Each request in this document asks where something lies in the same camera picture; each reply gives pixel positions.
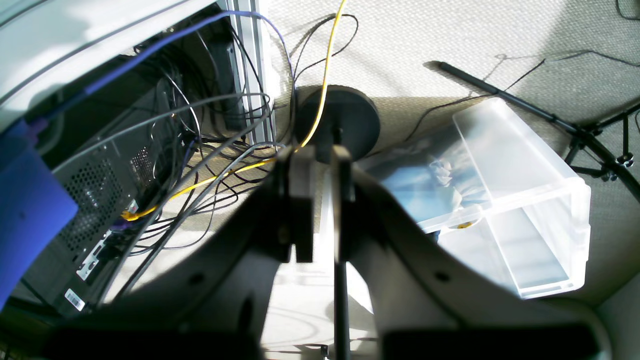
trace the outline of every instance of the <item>purple object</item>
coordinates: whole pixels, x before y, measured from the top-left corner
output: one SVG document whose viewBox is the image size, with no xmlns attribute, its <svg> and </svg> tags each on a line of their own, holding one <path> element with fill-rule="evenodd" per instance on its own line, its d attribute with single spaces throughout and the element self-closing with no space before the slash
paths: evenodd
<svg viewBox="0 0 640 360">
<path fill-rule="evenodd" d="M 0 136 L 0 309 L 77 211 L 28 140 L 28 131 L 19 122 Z"/>
</svg>

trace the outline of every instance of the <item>plastic container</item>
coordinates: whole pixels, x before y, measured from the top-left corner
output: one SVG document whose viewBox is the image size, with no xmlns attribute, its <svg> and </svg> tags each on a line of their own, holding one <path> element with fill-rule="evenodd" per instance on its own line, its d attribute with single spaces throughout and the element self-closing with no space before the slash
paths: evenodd
<svg viewBox="0 0 640 360">
<path fill-rule="evenodd" d="M 591 189 L 503 100 L 359 165 L 444 249 L 522 298 L 584 284 Z"/>
</svg>

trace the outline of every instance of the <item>mesh vent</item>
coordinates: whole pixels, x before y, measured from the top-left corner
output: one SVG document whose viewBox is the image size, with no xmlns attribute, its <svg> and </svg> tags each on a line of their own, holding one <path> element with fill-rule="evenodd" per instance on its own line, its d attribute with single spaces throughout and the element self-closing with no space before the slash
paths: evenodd
<svg viewBox="0 0 640 360">
<path fill-rule="evenodd" d="M 95 237 L 98 228 L 111 220 L 122 187 L 111 169 L 111 162 L 102 160 L 80 168 L 65 184 L 65 189 L 78 204 L 78 212 L 59 237 L 76 253 Z"/>
<path fill-rule="evenodd" d="M 151 161 L 151 156 L 146 147 L 143 147 L 131 159 L 131 168 L 136 175 L 138 184 L 146 187 L 154 182 L 154 162 Z"/>
</svg>

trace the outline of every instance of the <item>round weighted base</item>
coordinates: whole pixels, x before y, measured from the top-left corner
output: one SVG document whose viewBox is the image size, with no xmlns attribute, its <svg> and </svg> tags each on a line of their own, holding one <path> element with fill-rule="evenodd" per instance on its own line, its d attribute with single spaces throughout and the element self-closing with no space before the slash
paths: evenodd
<svg viewBox="0 0 640 360">
<path fill-rule="evenodd" d="M 308 96 L 296 113 L 294 134 L 298 143 L 311 130 L 316 119 L 321 89 Z M 316 159 L 331 160 L 333 144 L 345 146 L 353 161 L 373 149 L 380 135 L 380 118 L 373 102 L 362 92 L 346 86 L 329 85 L 320 125 L 309 144 L 316 147 Z"/>
</svg>

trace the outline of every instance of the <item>black tripod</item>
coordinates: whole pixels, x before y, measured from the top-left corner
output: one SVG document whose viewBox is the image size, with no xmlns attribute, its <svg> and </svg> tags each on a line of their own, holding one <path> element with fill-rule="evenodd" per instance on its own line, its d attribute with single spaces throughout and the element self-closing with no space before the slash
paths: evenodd
<svg viewBox="0 0 640 360">
<path fill-rule="evenodd" d="M 640 202 L 640 183 L 631 175 L 628 168 L 634 164 L 633 154 L 629 152 L 629 116 L 637 111 L 640 111 L 640 104 L 637 104 L 613 117 L 603 121 L 595 122 L 587 126 L 580 126 L 560 119 L 552 113 L 549 113 L 541 108 L 530 104 L 519 97 L 515 97 L 505 91 L 496 88 L 493 85 L 489 85 L 484 81 L 467 74 L 466 72 L 449 65 L 448 63 L 439 63 L 440 69 L 455 76 L 456 78 L 474 85 L 481 90 L 488 92 L 489 94 L 497 95 L 503 98 L 505 101 L 518 106 L 526 111 L 529 111 L 546 121 L 556 124 L 567 133 L 572 136 L 570 143 L 569 154 L 564 159 L 567 164 L 571 165 L 578 152 L 585 147 L 593 151 L 601 160 L 602 167 L 600 169 L 574 167 L 571 166 L 573 171 L 579 174 L 586 174 L 592 177 L 599 177 L 603 181 L 615 181 L 620 179 L 622 183 L 629 189 L 631 194 Z M 607 149 L 607 147 L 600 142 L 596 137 L 602 134 L 602 131 L 617 123 L 623 122 L 623 150 L 622 155 L 616 157 Z"/>
</svg>

